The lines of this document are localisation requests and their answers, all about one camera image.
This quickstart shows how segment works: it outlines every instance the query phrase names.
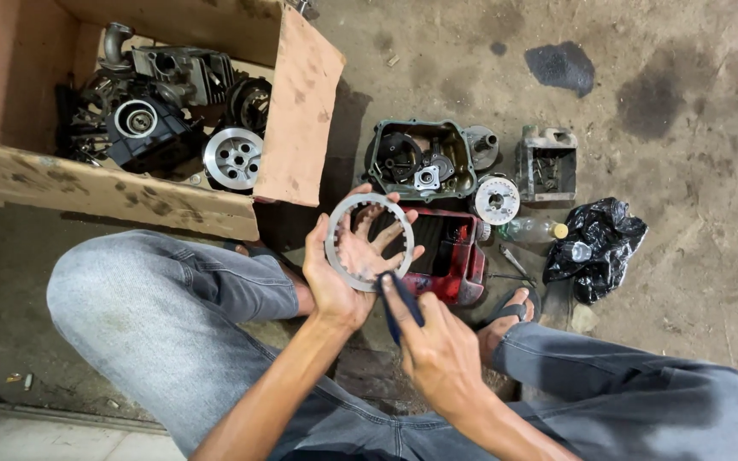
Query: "black plastic bag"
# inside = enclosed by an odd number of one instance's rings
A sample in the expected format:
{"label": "black plastic bag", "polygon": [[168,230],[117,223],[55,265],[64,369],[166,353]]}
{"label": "black plastic bag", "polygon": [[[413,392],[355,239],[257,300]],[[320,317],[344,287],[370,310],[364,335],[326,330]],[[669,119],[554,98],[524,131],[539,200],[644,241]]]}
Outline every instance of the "black plastic bag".
{"label": "black plastic bag", "polygon": [[[628,204],[614,197],[602,198],[571,210],[566,219],[568,237],[558,240],[545,262],[543,283],[574,278],[577,301],[593,304],[622,284],[628,260],[648,232],[638,217],[628,215]],[[567,243],[583,242],[591,256],[574,263],[563,255]]]}

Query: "concrete floor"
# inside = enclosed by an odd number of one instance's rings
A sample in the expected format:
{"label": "concrete floor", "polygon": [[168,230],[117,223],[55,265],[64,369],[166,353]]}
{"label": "concrete floor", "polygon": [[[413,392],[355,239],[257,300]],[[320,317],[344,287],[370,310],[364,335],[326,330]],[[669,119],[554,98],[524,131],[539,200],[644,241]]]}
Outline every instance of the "concrete floor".
{"label": "concrete floor", "polygon": [[[577,202],[614,196],[650,226],[623,286],[593,306],[600,324],[592,334],[738,367],[738,1],[435,0],[424,8],[320,0],[317,8],[314,26],[349,61],[333,114],[323,209],[362,172],[355,159],[378,120],[489,126],[500,135],[501,170],[511,168],[523,125],[568,126],[580,140]],[[596,68],[594,91],[582,99],[538,84],[523,60],[528,48],[567,40]],[[395,54],[400,61],[386,66]],[[563,218],[567,211],[521,212]],[[258,212],[296,213],[298,227],[316,216],[283,205]],[[49,271],[67,248],[123,229],[52,210],[0,208],[0,393],[7,400],[149,418],[57,335],[44,301]],[[301,257],[302,236],[262,233]],[[542,257],[518,257],[539,274]],[[496,255],[490,260],[506,268]],[[480,317],[509,287],[492,284],[486,305],[463,314]],[[285,324],[251,330],[275,345],[291,333]],[[395,350],[378,311],[354,341]],[[9,373],[30,371],[37,378],[30,392],[3,383]]]}

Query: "jeans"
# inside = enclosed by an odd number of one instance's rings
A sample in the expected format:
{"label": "jeans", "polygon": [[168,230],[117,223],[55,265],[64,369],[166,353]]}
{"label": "jeans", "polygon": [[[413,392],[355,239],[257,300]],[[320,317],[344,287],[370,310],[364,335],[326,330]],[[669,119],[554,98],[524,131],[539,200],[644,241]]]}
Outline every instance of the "jeans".
{"label": "jeans", "polygon": [[[235,324],[292,318],[269,256],[133,230],[61,257],[47,288],[61,334],[189,455],[279,352]],[[738,371],[536,323],[510,328],[495,369],[564,403],[509,406],[583,459],[738,459]],[[300,450],[368,458],[492,459],[436,414],[392,417],[322,377],[270,459]]]}

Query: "black oil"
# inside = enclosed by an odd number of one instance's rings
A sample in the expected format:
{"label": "black oil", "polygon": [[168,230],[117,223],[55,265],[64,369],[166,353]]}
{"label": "black oil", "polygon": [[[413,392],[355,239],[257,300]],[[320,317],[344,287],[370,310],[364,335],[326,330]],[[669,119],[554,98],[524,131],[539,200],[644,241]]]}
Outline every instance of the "black oil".
{"label": "black oil", "polygon": [[574,42],[531,48],[526,64],[543,85],[571,89],[582,98],[594,89],[594,64]]}

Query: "open cardboard box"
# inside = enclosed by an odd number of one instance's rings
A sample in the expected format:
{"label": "open cardboard box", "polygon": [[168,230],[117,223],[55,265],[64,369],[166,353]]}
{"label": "open cardboard box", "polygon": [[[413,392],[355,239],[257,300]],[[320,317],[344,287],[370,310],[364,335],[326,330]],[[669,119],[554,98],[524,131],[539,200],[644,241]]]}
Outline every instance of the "open cardboard box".
{"label": "open cardboard box", "polygon": [[[93,71],[102,29],[273,67],[253,196],[72,162],[55,150],[53,87]],[[293,8],[267,0],[0,0],[0,204],[35,205],[257,239],[255,198],[318,205],[345,59]]]}

